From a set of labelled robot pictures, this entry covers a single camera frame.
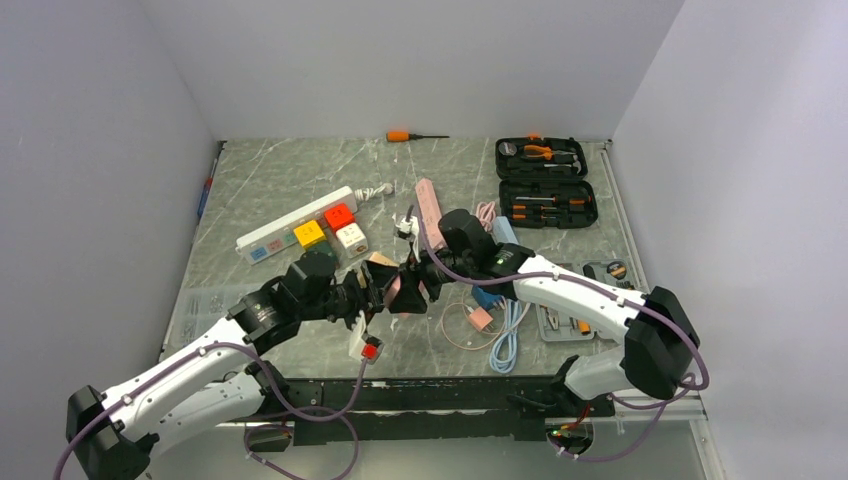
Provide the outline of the white cube socket tiger print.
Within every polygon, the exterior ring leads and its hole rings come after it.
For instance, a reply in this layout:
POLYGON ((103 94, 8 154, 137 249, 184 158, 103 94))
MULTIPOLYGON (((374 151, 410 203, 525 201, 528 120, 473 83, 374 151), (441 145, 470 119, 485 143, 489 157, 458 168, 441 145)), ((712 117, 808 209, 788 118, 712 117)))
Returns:
POLYGON ((355 258, 369 250, 368 240, 355 222, 338 229, 335 236, 348 258, 355 258))

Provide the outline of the salmon usb charger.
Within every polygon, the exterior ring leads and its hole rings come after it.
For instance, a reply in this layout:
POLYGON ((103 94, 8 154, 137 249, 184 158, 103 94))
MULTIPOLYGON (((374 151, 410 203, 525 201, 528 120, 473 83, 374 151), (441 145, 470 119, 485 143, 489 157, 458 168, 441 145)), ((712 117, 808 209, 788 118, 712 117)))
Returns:
POLYGON ((467 320, 478 332, 490 332, 494 321, 488 311, 481 307, 470 310, 467 320))

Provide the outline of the red cube socket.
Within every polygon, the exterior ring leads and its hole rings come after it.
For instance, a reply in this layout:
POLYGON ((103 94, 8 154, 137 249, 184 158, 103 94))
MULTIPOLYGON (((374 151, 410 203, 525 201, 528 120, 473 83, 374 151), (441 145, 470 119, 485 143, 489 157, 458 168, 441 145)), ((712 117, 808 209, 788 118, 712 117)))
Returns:
POLYGON ((344 203, 329 208, 323 213, 323 218, 332 232, 347 227, 355 222, 351 209, 344 203))

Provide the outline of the dark blue cube socket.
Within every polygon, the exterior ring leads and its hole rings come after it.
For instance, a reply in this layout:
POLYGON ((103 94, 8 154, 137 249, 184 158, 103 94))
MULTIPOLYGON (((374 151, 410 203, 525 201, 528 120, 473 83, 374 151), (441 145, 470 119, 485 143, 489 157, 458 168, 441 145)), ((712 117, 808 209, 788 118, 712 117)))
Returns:
POLYGON ((473 286, 471 295, 478 306, 485 311, 503 310, 506 308, 507 301, 503 296, 486 292, 480 286, 473 286))

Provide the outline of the yellow cube socket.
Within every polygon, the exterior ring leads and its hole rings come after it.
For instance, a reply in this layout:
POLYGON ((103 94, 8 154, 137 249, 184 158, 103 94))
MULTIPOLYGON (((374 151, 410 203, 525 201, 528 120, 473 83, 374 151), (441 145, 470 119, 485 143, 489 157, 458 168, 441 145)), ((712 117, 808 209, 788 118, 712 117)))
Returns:
POLYGON ((321 225, 316 220, 310 220, 295 227, 293 229, 293 234, 295 235, 298 244, 304 250, 308 250, 319 243, 327 241, 327 237, 321 225))

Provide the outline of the pink power strip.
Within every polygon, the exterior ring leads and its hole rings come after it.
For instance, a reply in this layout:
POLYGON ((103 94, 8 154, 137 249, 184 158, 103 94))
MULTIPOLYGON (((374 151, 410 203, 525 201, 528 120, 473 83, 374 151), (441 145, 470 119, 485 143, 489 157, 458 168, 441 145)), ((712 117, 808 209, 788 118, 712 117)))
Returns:
POLYGON ((416 198, 421 213, 421 220, 426 229, 426 237, 434 251, 445 247, 444 237, 439 230, 438 222, 442 218, 433 182, 422 178, 415 186, 416 198))

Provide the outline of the white power strip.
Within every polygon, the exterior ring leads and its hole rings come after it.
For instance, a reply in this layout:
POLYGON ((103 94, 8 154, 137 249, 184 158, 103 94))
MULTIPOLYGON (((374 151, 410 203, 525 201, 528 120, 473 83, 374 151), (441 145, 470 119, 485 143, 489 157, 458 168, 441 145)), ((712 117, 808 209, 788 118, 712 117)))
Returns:
POLYGON ((294 229, 310 221, 326 226, 324 214, 338 205, 346 205, 356 213, 359 200, 354 190, 341 187, 310 203, 259 227, 235 241, 235 252, 248 264, 254 265, 298 243, 294 229))

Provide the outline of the light blue power strip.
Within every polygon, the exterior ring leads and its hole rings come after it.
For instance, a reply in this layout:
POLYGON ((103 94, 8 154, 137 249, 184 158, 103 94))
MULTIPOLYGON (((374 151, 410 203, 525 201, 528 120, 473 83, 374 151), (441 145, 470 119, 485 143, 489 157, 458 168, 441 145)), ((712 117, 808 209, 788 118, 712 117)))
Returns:
POLYGON ((492 235, 494 239, 499 243, 516 245, 520 244, 520 241, 514 233, 512 225, 510 224, 509 220, 504 216, 496 216, 493 220, 492 235))

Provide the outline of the pink cube socket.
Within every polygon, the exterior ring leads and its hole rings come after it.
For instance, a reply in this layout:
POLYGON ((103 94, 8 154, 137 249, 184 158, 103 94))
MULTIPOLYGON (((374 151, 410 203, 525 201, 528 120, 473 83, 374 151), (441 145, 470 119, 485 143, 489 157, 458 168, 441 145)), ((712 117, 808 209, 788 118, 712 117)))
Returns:
POLYGON ((388 284, 386 291, 385 291, 385 294, 384 294, 383 305, 384 305, 384 308, 387 311, 389 311, 391 309, 391 305, 394 302, 394 300, 396 299, 396 297, 397 297, 397 295, 400 291, 400 288, 401 288, 401 278, 400 278, 400 276, 396 276, 388 284))

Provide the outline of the beige cube socket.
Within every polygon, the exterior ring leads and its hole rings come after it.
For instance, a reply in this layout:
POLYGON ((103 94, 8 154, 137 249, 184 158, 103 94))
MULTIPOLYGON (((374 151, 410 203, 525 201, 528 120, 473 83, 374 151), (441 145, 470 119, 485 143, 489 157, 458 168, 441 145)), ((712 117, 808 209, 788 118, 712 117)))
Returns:
POLYGON ((368 257, 368 261, 375 262, 377 264, 380 264, 380 265, 383 265, 383 266, 388 266, 388 267, 398 267, 399 266, 398 262, 396 262, 395 260, 389 258, 388 256, 386 256, 386 255, 384 255, 380 252, 373 252, 368 257))

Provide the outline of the green cube socket lion print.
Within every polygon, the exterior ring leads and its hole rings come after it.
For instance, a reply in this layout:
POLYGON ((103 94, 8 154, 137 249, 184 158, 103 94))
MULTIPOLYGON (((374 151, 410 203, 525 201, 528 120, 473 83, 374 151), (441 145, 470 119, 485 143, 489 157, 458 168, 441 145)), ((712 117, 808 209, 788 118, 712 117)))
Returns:
POLYGON ((321 253, 329 256, 336 264, 339 263, 338 256, 329 241, 319 241, 305 249, 308 253, 321 253))

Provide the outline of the clear plastic screw box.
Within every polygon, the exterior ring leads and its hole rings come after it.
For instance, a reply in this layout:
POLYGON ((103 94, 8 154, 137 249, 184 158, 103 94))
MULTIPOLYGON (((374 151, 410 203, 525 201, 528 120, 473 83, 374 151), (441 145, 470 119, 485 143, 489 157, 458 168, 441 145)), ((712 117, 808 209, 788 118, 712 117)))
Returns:
POLYGON ((176 349, 196 340, 225 315, 233 295, 221 288, 190 288, 177 299, 166 345, 176 349))

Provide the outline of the red blue pen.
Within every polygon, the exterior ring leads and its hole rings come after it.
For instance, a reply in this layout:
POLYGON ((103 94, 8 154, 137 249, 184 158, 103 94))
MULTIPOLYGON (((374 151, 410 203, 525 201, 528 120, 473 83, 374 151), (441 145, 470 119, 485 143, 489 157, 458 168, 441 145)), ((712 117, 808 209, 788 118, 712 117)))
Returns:
POLYGON ((196 209, 196 215, 197 215, 198 219, 202 218, 203 213, 205 211, 206 204, 208 202, 208 197, 209 197, 209 194, 210 194, 210 191, 211 191, 211 187, 212 187, 212 184, 214 182, 214 176, 215 176, 215 172, 216 172, 216 169, 217 169, 217 165, 218 165, 218 159, 214 159, 212 164, 211 164, 210 170, 208 172, 207 178, 204 181, 204 184, 203 184, 203 187, 202 187, 202 190, 201 190, 201 194, 200 194, 200 197, 199 197, 197 209, 196 209))

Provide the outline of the orange pliers in case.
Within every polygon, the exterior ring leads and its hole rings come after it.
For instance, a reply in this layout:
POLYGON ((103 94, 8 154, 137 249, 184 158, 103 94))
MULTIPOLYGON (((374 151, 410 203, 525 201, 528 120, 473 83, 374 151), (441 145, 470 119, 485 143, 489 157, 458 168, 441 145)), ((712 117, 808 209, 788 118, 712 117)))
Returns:
POLYGON ((568 163, 573 162, 577 154, 569 150, 556 150, 543 145, 528 144, 522 148, 521 157, 525 160, 568 163))

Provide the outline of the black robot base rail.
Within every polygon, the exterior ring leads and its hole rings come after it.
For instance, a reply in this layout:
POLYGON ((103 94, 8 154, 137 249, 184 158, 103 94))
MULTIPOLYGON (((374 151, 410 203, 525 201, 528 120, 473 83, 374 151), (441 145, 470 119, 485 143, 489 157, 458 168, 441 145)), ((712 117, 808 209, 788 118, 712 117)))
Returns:
POLYGON ((551 376, 286 379, 282 393, 296 407, 342 409, 362 440, 510 437, 542 441, 556 423, 610 418, 605 396, 571 400, 551 376))

